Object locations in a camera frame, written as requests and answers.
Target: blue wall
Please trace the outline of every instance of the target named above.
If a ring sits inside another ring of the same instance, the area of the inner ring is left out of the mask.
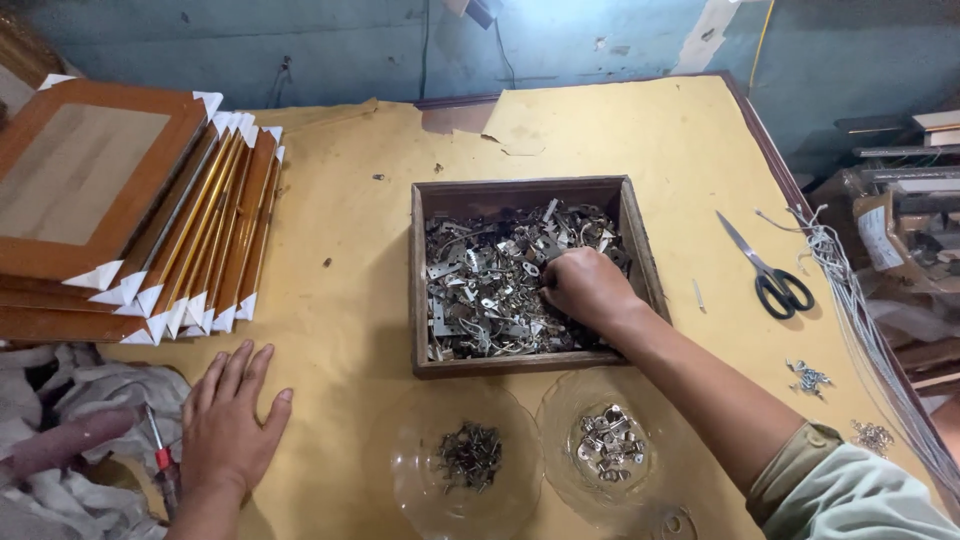
[[[44,0],[34,26],[94,79],[222,91],[259,109],[414,100],[421,0]],[[505,0],[520,88],[668,73],[705,0]],[[768,2],[741,4],[708,69],[745,87]],[[828,174],[853,145],[843,117],[926,110],[960,84],[960,10],[947,0],[779,0],[751,101],[796,172]],[[491,27],[429,9],[426,97],[510,87]],[[604,38],[603,47],[597,39]],[[270,100],[284,56],[293,59]]]

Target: scissor blade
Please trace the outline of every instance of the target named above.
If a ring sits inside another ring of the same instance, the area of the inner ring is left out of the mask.
[[[759,258],[756,256],[756,252],[754,251],[754,248],[750,247],[750,245],[747,244],[747,240],[743,239],[743,236],[741,236],[740,233],[738,233],[736,229],[733,228],[733,225],[731,225],[730,222],[727,221],[727,218],[724,217],[719,210],[715,210],[715,211],[717,212],[717,217],[720,218],[720,223],[723,223],[723,228],[727,230],[727,234],[730,235],[730,238],[733,238],[733,243],[736,244],[736,247],[740,248],[740,251],[742,251],[743,255],[747,256],[749,260],[753,262],[759,262]]]

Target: wooden box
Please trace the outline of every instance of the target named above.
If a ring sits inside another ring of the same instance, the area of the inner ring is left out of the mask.
[[[539,355],[431,361],[427,359],[427,277],[425,221],[438,212],[455,218],[499,213],[504,208],[531,209],[557,198],[567,205],[596,205],[605,209],[623,236],[623,246],[633,260],[630,284],[667,322],[667,311],[657,265],[636,205],[634,187],[626,176],[433,182],[412,185],[410,231],[410,326],[413,331],[413,373],[418,379],[475,377],[581,369],[625,362],[613,350],[547,353]]]

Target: label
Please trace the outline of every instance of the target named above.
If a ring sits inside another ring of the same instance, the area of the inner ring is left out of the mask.
[[[860,230],[860,239],[870,253],[870,261],[877,271],[893,268],[903,264],[903,258],[894,249],[887,237],[886,222],[884,219],[885,207],[872,209],[856,220],[856,227]]]

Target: white string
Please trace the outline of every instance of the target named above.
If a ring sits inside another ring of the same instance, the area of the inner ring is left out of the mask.
[[[860,282],[850,268],[843,246],[837,239],[836,231],[830,227],[815,224],[820,211],[826,207],[827,205],[821,205],[810,219],[804,218],[800,205],[795,209],[787,208],[787,211],[801,223],[799,228],[784,227],[764,215],[759,209],[755,209],[755,212],[784,231],[809,232],[806,237],[806,247],[797,254],[797,266],[806,272],[801,263],[801,257],[809,253],[823,268],[830,284],[833,308],[840,321],[840,330],[847,350],[855,360],[853,364],[860,382],[863,383],[871,401],[879,409],[887,424],[910,445],[926,469],[946,487],[954,499],[960,502],[960,469],[950,455],[936,444],[936,437],[923,415],[910,402],[910,390],[905,388],[897,378],[897,367],[894,364],[896,360],[887,354],[883,336],[876,327],[874,319],[867,312],[866,299],[860,289]],[[875,392],[871,390],[872,386],[864,380],[864,373],[873,380],[875,384],[873,387],[879,389],[883,402],[893,411],[898,422],[891,421],[884,410],[885,407],[877,402]],[[883,378],[885,384],[877,378],[877,374]],[[890,393],[885,392],[884,388],[889,388]],[[900,431],[899,426],[903,426],[905,435]]]

